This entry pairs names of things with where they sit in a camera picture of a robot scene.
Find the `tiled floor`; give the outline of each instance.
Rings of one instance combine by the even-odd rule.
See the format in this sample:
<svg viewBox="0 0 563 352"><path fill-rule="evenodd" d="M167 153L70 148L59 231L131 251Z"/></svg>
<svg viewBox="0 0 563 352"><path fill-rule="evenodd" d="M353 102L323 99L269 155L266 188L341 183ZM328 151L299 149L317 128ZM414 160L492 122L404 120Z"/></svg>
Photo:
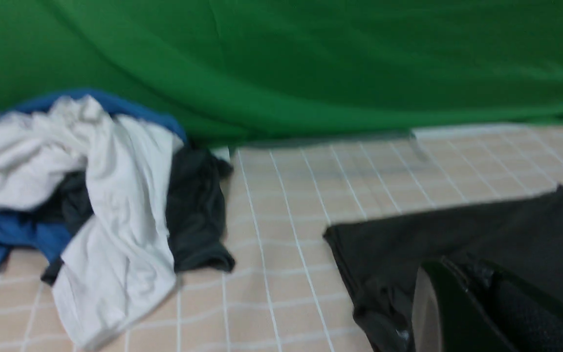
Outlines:
<svg viewBox="0 0 563 352"><path fill-rule="evenodd" d="M563 128L240 150L228 195L232 274L202 270L105 352L369 352L321 236L327 223L516 198L563 183ZM68 352L40 254L0 274L0 352Z"/></svg>

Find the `black cloth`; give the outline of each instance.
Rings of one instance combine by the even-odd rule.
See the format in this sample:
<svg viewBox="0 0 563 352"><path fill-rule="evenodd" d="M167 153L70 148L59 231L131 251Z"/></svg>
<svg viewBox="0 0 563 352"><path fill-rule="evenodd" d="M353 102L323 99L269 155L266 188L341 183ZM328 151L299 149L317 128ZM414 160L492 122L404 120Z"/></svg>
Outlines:
<svg viewBox="0 0 563 352"><path fill-rule="evenodd" d="M88 198L86 174L71 172L47 202L33 212L32 218L36 222L63 222L71 235L75 236L92 214L94 212ZM53 286L63 264L61 258L49 263L41 275L41 281Z"/></svg>
<svg viewBox="0 0 563 352"><path fill-rule="evenodd" d="M208 150L180 149L173 156L166 198L168 245L175 272L212 267L230 272L235 261L220 242L225 198L220 181L232 166Z"/></svg>
<svg viewBox="0 0 563 352"><path fill-rule="evenodd" d="M563 187L536 198L436 210L326 230L353 318L373 349L411 351L424 259L494 261L563 302Z"/></svg>
<svg viewBox="0 0 563 352"><path fill-rule="evenodd" d="M220 182L232 166L208 150L183 147L174 154L166 196L168 244L174 258L174 271L212 267L232 271L235 261L220 242L225 230L225 198ZM73 236L92 216L84 172L68 174L54 196L34 213L42 222L64 222ZM52 286L63 265L50 263L41 280Z"/></svg>

